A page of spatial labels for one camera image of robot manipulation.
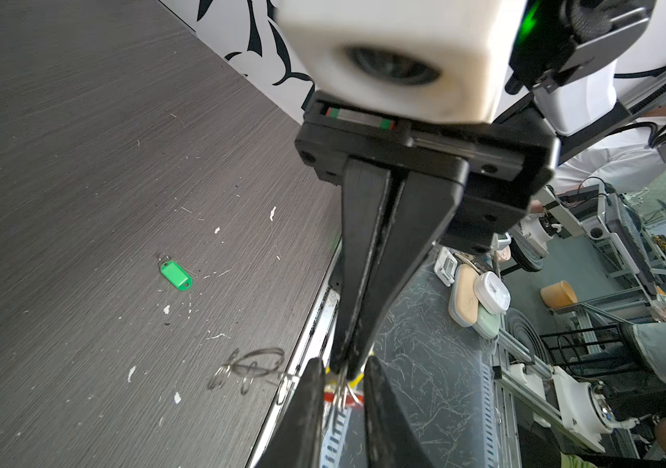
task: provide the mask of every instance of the beige case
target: beige case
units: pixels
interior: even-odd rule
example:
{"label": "beige case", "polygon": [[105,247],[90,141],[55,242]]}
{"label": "beige case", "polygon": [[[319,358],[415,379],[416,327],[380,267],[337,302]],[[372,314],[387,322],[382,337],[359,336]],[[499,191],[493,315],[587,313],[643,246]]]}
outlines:
{"label": "beige case", "polygon": [[466,264],[455,272],[455,284],[450,291],[450,317],[461,326],[471,326],[478,319],[478,297],[474,292],[474,282],[478,273]]}

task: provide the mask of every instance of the key tag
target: key tag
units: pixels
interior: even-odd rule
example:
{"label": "key tag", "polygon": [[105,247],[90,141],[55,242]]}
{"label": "key tag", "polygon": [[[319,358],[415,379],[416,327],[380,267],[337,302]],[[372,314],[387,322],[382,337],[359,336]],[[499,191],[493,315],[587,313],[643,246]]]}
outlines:
{"label": "key tag", "polygon": [[177,262],[169,257],[169,255],[160,258],[159,261],[161,262],[159,269],[164,278],[168,279],[179,291],[190,289],[193,279],[188,275],[184,268],[180,267]]}

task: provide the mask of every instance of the marble surface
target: marble surface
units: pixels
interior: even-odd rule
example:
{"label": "marble surface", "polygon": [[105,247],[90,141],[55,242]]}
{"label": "marble surface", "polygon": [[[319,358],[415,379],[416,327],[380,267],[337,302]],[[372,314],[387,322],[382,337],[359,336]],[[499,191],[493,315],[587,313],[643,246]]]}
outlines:
{"label": "marble surface", "polygon": [[[375,355],[435,467],[484,466],[480,366],[491,344],[448,314],[434,249],[392,305]],[[366,466],[364,410],[354,409],[340,466]]]}

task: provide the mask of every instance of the screw hole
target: screw hole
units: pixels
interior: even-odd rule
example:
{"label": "screw hole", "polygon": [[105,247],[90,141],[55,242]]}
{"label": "screw hole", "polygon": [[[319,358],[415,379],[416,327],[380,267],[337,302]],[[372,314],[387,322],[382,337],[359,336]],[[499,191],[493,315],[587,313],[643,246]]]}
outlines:
{"label": "screw hole", "polygon": [[301,152],[299,153],[299,155],[301,156],[301,159],[302,159],[305,163],[314,164],[314,163],[317,161],[317,160],[315,159],[315,156],[312,156],[311,154],[307,153],[306,151],[301,151]]}

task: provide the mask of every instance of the yellow object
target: yellow object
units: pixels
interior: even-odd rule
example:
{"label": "yellow object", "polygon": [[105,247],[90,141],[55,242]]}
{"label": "yellow object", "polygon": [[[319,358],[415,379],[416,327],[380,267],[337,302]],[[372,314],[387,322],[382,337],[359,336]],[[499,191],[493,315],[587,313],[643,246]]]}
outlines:
{"label": "yellow object", "polygon": [[541,299],[549,308],[566,307],[577,303],[577,295],[566,281],[542,288]]}

